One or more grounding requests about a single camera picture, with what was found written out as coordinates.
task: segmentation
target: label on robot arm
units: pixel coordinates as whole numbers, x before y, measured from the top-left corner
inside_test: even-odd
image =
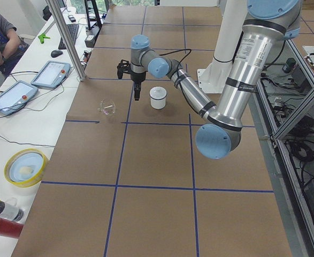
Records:
[[[235,60],[262,69],[272,44],[262,39],[242,39]]]

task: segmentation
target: robotic arm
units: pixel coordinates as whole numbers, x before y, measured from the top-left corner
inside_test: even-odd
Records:
[[[131,62],[121,60],[118,78],[123,73],[134,81],[134,98],[139,100],[146,71],[156,78],[168,76],[186,101],[208,124],[196,134],[196,145],[206,157],[220,159],[234,150],[241,139],[241,116],[266,58],[276,41],[299,33],[301,0],[248,0],[248,14],[242,26],[243,38],[218,105],[186,73],[180,63],[160,56],[151,49],[149,39],[137,35],[131,41]]]

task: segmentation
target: white cup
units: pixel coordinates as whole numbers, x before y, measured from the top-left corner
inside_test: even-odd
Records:
[[[154,87],[150,90],[151,106],[155,109],[162,109],[166,104],[166,89],[164,87]]]

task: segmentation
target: blue joint cap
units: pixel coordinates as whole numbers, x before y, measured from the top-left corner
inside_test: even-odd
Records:
[[[300,28],[293,29],[291,31],[287,31],[283,37],[284,40],[294,39],[300,33]]]
[[[167,75],[170,66],[166,62],[166,60],[162,59],[161,57],[158,57],[150,61],[147,69],[148,72],[151,73],[155,78],[160,79]]]
[[[145,35],[136,35],[132,37],[131,49],[139,50],[150,46],[150,40]]]
[[[248,0],[247,9],[257,19],[278,18],[290,11],[300,0]]]
[[[214,124],[205,124],[196,133],[197,149],[205,157],[221,159],[231,151],[231,139],[223,128]]]

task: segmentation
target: green object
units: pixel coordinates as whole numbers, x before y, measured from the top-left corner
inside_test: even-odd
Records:
[[[45,35],[45,33],[42,33],[38,36],[40,43],[44,43],[44,39],[50,39],[48,36]]]

